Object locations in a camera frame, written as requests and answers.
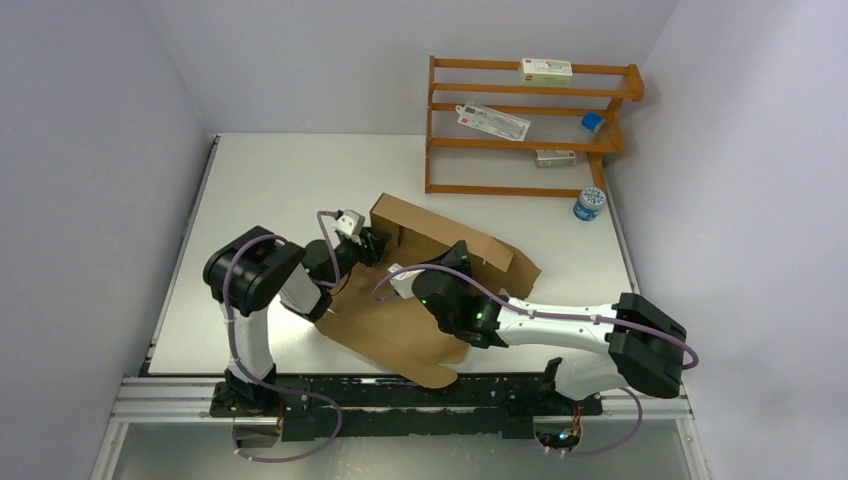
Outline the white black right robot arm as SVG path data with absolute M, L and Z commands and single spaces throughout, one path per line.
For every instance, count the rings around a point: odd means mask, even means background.
M 539 391 L 550 413 L 618 388 L 655 398 L 676 397 L 682 386 L 686 329 L 645 297 L 625 292 L 589 307 L 533 304 L 486 290 L 471 276 L 459 241 L 414 270 L 411 295 L 439 329 L 480 349 L 543 345 L 574 350 L 548 362 Z

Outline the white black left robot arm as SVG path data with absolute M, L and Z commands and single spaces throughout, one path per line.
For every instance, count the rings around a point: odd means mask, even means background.
M 340 231 L 336 236 L 337 245 L 319 238 L 300 246 L 254 226 L 212 254 L 204 266 L 203 281 L 233 328 L 228 336 L 237 350 L 225 382 L 251 415 L 268 413 L 277 400 L 267 320 L 272 301 L 279 298 L 290 312 L 317 321 L 331 306 L 336 284 L 358 265 L 378 264 L 391 239 L 372 227 L 352 237 Z

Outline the brown cardboard box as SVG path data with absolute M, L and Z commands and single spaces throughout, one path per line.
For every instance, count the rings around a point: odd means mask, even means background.
M 457 380 L 480 327 L 499 304 L 470 286 L 526 298 L 540 268 L 521 250 L 405 200 L 382 194 L 371 225 L 389 237 L 383 259 L 357 265 L 331 312 L 317 321 L 329 339 L 429 389 Z

